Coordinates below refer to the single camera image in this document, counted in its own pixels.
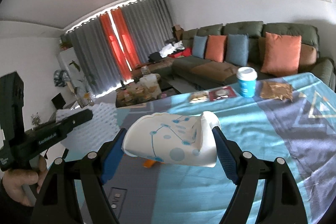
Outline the left hand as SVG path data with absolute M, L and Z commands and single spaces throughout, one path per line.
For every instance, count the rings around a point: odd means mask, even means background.
M 39 172 L 34 170 L 7 170 L 3 175 L 3 186 L 9 197 L 24 206 L 32 207 L 33 203 L 23 190 L 24 185 L 37 184 L 37 193 L 41 190 L 47 176 L 47 163 L 43 156 L 39 156 Z

